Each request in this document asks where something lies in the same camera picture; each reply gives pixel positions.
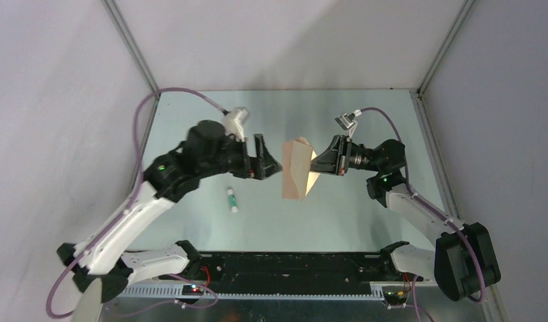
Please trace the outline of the tan paper envelope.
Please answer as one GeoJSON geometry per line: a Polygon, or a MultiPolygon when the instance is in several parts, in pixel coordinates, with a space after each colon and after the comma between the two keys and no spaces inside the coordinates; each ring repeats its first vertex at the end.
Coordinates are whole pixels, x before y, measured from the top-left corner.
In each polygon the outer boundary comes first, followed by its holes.
{"type": "Polygon", "coordinates": [[[317,157],[312,145],[304,137],[282,145],[282,198],[304,200],[320,174],[311,171],[317,157]]]}

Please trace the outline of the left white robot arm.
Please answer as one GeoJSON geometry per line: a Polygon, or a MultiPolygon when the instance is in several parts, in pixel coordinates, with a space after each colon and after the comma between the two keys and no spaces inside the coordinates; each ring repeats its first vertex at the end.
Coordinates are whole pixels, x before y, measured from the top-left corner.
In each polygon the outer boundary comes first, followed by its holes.
{"type": "Polygon", "coordinates": [[[246,142],[227,133],[219,122],[203,120],[190,128],[184,141],[145,169],[139,188],[96,233],[57,249],[63,264],[73,272],[77,289],[85,292],[100,280],[101,302],[106,303],[143,280],[172,274],[196,278],[201,255],[187,240],[162,250],[130,252],[127,248],[161,214],[198,189],[204,178],[230,173],[236,178],[265,180],[281,172],[282,165],[267,150],[263,136],[256,134],[254,141],[256,155],[249,156],[246,142]]]}

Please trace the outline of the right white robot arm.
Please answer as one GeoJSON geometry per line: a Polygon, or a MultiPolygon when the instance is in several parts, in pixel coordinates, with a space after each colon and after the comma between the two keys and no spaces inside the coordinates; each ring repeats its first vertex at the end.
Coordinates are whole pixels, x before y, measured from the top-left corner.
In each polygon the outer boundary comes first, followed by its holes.
{"type": "Polygon", "coordinates": [[[406,166],[405,146],[389,139],[375,148],[336,135],[329,147],[311,161],[311,170],[344,176],[349,169],[376,173],[367,179],[369,198],[402,215],[432,244],[424,250],[400,241],[383,249],[381,275],[397,280],[405,272],[432,280],[452,301],[472,299],[475,293],[500,282],[501,272],[490,234],[476,222],[467,224],[422,197],[401,170],[406,166]]]}

